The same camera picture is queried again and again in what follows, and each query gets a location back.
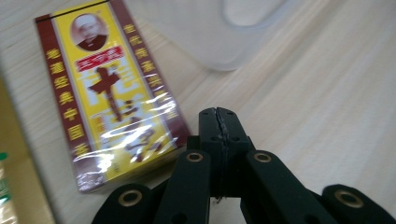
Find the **light wood surface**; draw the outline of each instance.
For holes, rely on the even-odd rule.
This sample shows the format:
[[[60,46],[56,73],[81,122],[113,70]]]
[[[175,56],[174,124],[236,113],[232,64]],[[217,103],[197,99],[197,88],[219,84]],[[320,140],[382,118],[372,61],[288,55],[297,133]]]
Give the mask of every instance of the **light wood surface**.
[[[81,2],[0,0],[0,72],[59,223],[90,223],[110,192],[77,191],[33,23]],[[327,10],[303,36],[232,72],[206,69],[137,22],[194,134],[201,110],[231,109],[256,148],[274,152],[308,189],[345,184],[396,217],[396,2],[337,1]],[[210,221],[245,223],[234,199],[212,204]]]

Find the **red chinese characters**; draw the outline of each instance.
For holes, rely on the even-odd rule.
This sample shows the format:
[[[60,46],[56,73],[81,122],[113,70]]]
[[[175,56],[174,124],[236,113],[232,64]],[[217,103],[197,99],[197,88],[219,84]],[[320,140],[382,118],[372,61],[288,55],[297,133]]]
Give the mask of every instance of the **red chinese characters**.
[[[94,68],[104,63],[111,62],[124,56],[120,46],[104,50],[102,52],[93,54],[89,57],[76,61],[76,66],[79,72]]]

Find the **yellow label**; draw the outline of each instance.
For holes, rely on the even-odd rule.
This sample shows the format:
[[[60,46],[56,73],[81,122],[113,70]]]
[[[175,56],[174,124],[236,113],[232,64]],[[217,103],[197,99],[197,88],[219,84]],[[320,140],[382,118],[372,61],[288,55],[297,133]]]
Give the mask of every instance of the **yellow label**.
[[[77,98],[65,92],[61,101],[78,101],[81,125],[94,149],[86,153],[79,145],[77,156],[95,157],[106,179],[112,179],[173,149],[123,29],[107,3],[64,14],[53,22]],[[70,108],[64,118],[72,119],[76,113]],[[78,129],[69,131],[78,137]]]

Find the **cardboard box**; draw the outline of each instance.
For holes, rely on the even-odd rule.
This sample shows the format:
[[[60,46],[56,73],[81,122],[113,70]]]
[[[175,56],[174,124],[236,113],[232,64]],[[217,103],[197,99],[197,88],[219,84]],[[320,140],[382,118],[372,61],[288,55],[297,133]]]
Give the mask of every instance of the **cardboard box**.
[[[78,189],[143,174],[190,134],[121,0],[35,19]]]

